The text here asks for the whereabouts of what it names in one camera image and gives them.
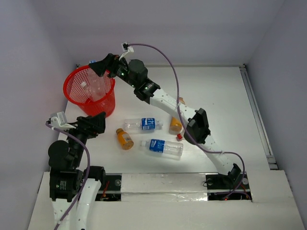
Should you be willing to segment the large clear plastic bottle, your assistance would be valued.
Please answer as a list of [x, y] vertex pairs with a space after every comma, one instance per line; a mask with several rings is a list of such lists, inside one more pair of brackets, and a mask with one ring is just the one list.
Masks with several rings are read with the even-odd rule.
[[93, 100], [98, 101], [103, 98], [106, 94], [104, 78], [99, 77], [91, 68], [89, 68], [88, 80], [90, 83]]

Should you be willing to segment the clear unlabeled plastic bottle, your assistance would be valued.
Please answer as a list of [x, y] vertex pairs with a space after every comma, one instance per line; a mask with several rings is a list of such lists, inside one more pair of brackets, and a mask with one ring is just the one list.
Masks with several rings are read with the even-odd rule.
[[90, 87], [85, 81], [83, 81], [83, 82], [80, 84], [80, 86], [83, 88], [83, 90], [84, 90], [84, 92], [85, 92], [87, 98], [88, 98], [91, 102], [93, 102], [93, 101], [94, 101], [94, 98], [93, 98], [93, 96], [92, 96], [91, 87]]

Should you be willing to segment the blue label bottle front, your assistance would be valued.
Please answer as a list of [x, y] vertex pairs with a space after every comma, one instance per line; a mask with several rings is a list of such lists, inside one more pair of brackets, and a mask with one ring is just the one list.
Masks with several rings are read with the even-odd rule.
[[166, 141], [161, 139], [142, 140], [140, 146], [146, 149], [146, 153], [155, 157], [165, 157], [180, 160], [184, 145], [179, 142]]

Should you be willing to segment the tall orange juice bottle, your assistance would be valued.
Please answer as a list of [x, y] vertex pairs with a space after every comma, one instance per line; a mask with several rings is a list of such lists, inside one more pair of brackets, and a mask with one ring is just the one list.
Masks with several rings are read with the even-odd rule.
[[177, 118], [172, 117], [170, 120], [169, 132], [171, 134], [178, 134], [179, 132], [181, 132], [181, 130], [182, 130], [181, 122]]

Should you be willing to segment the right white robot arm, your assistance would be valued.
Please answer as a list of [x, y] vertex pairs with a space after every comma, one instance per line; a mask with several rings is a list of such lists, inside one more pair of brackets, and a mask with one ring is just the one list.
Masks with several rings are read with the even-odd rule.
[[180, 120], [185, 128], [184, 138], [206, 154], [221, 175], [224, 187], [231, 188], [241, 182], [245, 169], [229, 160], [226, 152], [218, 149], [211, 136], [206, 111], [202, 108], [192, 109], [166, 93], [148, 78], [148, 69], [142, 61], [126, 61], [125, 58], [108, 54], [103, 60], [90, 63], [89, 68], [99, 77], [119, 77], [134, 89], [138, 99]]

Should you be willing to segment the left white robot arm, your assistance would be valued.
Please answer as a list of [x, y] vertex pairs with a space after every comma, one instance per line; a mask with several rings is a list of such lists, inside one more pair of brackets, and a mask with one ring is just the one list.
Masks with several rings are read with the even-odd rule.
[[56, 230], [86, 230], [98, 191], [108, 186], [103, 166], [92, 166], [87, 140], [103, 134], [106, 114], [79, 116], [69, 123], [64, 112], [51, 115], [46, 126], [66, 135], [48, 148], [49, 197]]

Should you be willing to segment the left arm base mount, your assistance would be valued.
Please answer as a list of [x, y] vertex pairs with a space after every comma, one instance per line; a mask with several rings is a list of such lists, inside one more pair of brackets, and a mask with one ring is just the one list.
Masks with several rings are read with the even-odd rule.
[[121, 201], [122, 174], [107, 174], [95, 201]]

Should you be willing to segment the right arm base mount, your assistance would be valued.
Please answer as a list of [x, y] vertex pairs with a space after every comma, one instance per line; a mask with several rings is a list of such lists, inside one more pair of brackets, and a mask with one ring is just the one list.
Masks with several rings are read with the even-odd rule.
[[224, 175], [219, 174], [206, 174], [202, 186], [207, 189], [207, 197], [209, 201], [222, 201], [222, 200], [252, 200], [252, 195], [249, 186], [247, 174], [240, 186], [232, 193], [236, 185], [231, 185], [225, 181]]

